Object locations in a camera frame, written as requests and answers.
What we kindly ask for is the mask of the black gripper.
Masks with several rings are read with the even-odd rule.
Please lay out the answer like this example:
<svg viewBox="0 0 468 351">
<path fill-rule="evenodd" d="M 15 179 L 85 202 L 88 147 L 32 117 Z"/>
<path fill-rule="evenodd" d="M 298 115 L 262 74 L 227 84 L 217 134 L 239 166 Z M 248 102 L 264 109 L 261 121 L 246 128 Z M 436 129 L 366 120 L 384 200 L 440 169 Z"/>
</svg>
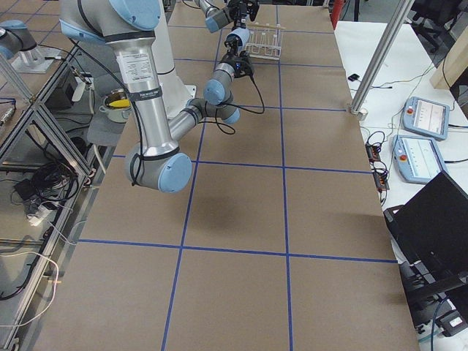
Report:
<svg viewBox="0 0 468 351">
<path fill-rule="evenodd" d="M 241 51 L 239 54 L 227 53 L 226 62 L 234 70 L 234 78 L 253 78 L 253 64 L 248 52 Z"/>
<path fill-rule="evenodd" d="M 232 20 L 240 20 L 249 17 L 250 21 L 254 21 L 257 17 L 260 4 L 257 0 L 230 0 L 228 2 L 228 13 Z"/>
</svg>

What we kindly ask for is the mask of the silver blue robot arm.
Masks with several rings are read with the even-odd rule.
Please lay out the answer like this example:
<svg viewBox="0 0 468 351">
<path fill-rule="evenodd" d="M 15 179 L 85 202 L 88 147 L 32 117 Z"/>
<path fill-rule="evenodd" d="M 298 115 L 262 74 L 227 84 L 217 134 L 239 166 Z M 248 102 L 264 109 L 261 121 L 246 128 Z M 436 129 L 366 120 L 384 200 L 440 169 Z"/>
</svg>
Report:
<svg viewBox="0 0 468 351">
<path fill-rule="evenodd" d="M 254 20 L 258 1 L 229 1 L 219 9 L 207 1 L 197 5 L 205 24 L 216 32 L 232 24 L 224 42 L 223 56 L 206 83 L 203 98 L 191 99 L 176 117 L 168 119 L 162 87 L 156 73 L 152 45 L 155 30 L 164 19 L 156 1 L 62 1 L 62 33 L 70 39 L 109 45 L 118 63 L 121 83 L 135 112 L 140 141 L 126 156 L 126 175 L 133 185 L 160 192 L 181 191 L 192 174 L 190 158 L 182 153 L 179 140 L 205 118 L 234 124 L 240 117 L 233 104 L 231 83 L 253 76 L 254 69 L 245 46 L 249 41 L 247 20 Z"/>
<path fill-rule="evenodd" d="M 231 0 L 222 9 L 211 4 L 209 1 L 194 0 L 194 3 L 203 11 L 205 15 L 205 25 L 207 29 L 214 33 L 229 24 L 233 24 L 233 29 L 246 28 L 246 18 L 254 21 L 260 8 L 259 1 Z"/>
</svg>

